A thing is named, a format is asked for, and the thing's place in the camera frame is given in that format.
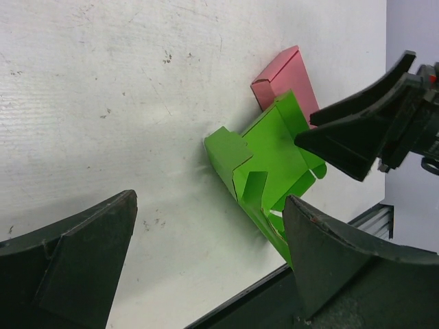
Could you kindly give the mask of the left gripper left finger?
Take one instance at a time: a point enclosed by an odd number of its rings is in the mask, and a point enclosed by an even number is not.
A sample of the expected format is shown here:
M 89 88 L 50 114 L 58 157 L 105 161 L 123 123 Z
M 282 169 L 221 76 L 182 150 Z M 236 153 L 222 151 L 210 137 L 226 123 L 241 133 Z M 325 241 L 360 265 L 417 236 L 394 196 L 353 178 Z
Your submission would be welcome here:
M 1 327 L 105 328 L 136 217 L 125 190 L 1 242 Z

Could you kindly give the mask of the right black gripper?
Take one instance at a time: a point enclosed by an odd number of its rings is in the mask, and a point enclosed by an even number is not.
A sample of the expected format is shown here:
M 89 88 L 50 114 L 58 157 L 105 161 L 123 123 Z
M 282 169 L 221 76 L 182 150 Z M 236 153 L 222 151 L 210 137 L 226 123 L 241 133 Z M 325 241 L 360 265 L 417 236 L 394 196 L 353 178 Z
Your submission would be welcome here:
M 415 59 L 414 51 L 404 51 L 375 83 L 311 114 L 316 128 L 297 134 L 295 145 L 360 182 L 380 156 L 379 170 L 388 173 L 410 153 L 422 156 L 421 167 L 438 175 L 438 63 L 407 73 Z M 402 106 L 414 114 L 390 141 L 391 129 L 406 117 L 399 113 L 402 101 L 416 93 Z

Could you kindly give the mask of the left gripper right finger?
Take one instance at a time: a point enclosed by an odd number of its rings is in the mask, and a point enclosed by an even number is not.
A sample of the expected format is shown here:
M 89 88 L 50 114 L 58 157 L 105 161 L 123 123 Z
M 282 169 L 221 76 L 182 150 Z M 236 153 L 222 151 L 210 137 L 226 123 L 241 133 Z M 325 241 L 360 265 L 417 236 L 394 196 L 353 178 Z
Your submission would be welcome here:
M 301 198 L 283 221 L 304 328 L 437 328 L 438 255 L 396 245 Z

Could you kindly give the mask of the green paper box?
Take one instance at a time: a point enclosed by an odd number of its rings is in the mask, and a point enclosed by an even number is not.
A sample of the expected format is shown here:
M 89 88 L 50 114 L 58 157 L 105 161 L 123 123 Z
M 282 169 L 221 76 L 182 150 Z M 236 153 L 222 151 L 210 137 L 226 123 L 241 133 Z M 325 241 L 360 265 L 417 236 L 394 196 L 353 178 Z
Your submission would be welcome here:
M 204 139 L 209 160 L 235 201 L 288 265 L 292 264 L 282 211 L 327 174 L 321 158 L 297 147 L 309 130 L 292 91 L 277 97 L 241 134 L 221 127 Z

